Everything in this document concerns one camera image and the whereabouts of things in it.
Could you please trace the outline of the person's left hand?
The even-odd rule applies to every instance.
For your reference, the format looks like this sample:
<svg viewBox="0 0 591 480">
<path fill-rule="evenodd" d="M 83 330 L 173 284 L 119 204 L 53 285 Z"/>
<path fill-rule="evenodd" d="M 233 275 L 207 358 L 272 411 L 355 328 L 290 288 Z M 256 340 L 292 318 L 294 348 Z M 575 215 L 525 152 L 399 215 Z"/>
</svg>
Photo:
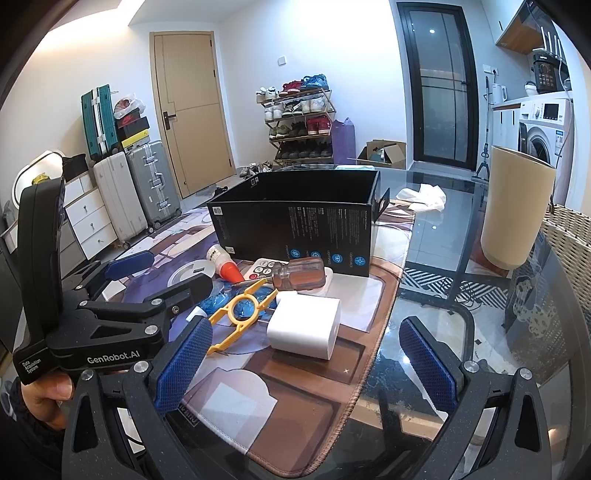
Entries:
<svg viewBox="0 0 591 480">
<path fill-rule="evenodd" d="M 64 430 L 67 419 L 61 410 L 63 402 L 74 396 L 70 377 L 60 371 L 50 372 L 35 382 L 23 385 L 21 394 L 29 412 L 54 430 Z"/>
</svg>

